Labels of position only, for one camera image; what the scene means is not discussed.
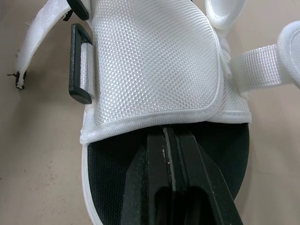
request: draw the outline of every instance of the textured white fabric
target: textured white fabric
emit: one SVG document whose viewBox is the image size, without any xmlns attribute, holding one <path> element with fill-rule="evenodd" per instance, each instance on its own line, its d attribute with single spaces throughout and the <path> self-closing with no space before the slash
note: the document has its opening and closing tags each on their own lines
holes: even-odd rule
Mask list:
<svg viewBox="0 0 300 225">
<path fill-rule="evenodd" d="M 70 6 L 66 0 L 48 0 L 32 22 L 22 48 L 18 53 L 16 73 L 20 73 L 17 87 L 22 89 L 24 73 L 30 61 L 50 29 L 68 11 Z"/>
<path fill-rule="evenodd" d="M 135 129 L 205 121 L 223 95 L 220 46 L 187 0 L 92 0 L 95 100 L 81 143 Z"/>
<path fill-rule="evenodd" d="M 205 0 L 207 18 L 211 25 L 226 36 L 234 21 L 239 17 L 247 0 Z"/>
<path fill-rule="evenodd" d="M 300 22 L 286 26 L 277 45 L 255 49 L 231 61 L 241 94 L 294 83 L 300 88 Z"/>
<path fill-rule="evenodd" d="M 223 57 L 230 64 L 230 47 L 226 39 L 221 38 Z M 224 92 L 222 104 L 217 114 L 209 119 L 210 122 L 218 123 L 250 123 L 252 120 L 247 101 L 243 98 L 233 79 L 224 78 Z"/>
<path fill-rule="evenodd" d="M 80 87 L 95 97 L 94 50 L 90 43 L 81 45 Z"/>
</svg>

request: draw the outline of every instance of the black insole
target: black insole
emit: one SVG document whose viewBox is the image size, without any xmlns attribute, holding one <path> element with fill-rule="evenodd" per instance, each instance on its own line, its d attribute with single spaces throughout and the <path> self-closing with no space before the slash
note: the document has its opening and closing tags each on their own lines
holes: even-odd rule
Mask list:
<svg viewBox="0 0 300 225">
<path fill-rule="evenodd" d="M 188 128 L 221 170 L 234 199 L 242 184 L 249 154 L 248 124 L 200 122 Z M 88 146 L 91 196 L 104 225 L 120 224 L 126 172 L 151 128 L 114 136 Z"/>
</svg>

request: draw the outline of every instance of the white webbing strap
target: white webbing strap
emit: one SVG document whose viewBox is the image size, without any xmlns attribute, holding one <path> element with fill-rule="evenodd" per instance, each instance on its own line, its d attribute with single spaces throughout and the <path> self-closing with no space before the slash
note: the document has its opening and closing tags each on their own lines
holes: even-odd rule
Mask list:
<svg viewBox="0 0 300 225">
<path fill-rule="evenodd" d="M 23 88 L 24 73 L 30 64 L 34 53 L 48 32 L 70 9 L 67 0 L 48 0 L 44 7 L 39 11 L 32 22 L 22 48 L 18 53 L 16 73 L 20 73 L 20 78 L 17 83 L 17 88 Z"/>
<path fill-rule="evenodd" d="M 276 45 L 270 45 L 232 59 L 232 75 L 241 94 L 292 83 L 280 72 L 276 48 Z"/>
<path fill-rule="evenodd" d="M 80 88 L 95 97 L 94 50 L 90 43 L 81 45 Z"/>
<path fill-rule="evenodd" d="M 300 22 L 281 32 L 277 45 L 255 49 L 232 59 L 231 71 L 241 94 L 294 83 L 300 88 Z"/>
</svg>

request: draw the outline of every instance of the beige floor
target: beige floor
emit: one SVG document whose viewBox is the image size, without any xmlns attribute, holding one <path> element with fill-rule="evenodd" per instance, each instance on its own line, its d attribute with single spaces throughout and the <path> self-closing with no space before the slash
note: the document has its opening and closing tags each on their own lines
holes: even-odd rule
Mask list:
<svg viewBox="0 0 300 225">
<path fill-rule="evenodd" d="M 59 22 L 15 88 L 15 54 L 46 0 L 0 0 L 0 224 L 90 225 L 81 186 L 83 106 L 68 95 L 70 22 Z M 203 8 L 204 0 L 196 3 Z M 299 0 L 249 0 L 228 36 L 233 55 L 276 43 Z M 248 168 L 236 205 L 246 225 L 300 222 L 300 90 L 249 95 Z"/>
</svg>

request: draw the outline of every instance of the black plastic tool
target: black plastic tool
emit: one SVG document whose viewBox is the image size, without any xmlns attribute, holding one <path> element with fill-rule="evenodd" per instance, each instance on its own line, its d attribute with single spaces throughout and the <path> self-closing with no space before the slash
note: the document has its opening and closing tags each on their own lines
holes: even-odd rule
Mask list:
<svg viewBox="0 0 300 225">
<path fill-rule="evenodd" d="M 122 225 L 242 224 L 219 168 L 182 128 L 147 134 L 127 171 L 122 208 Z"/>
</svg>

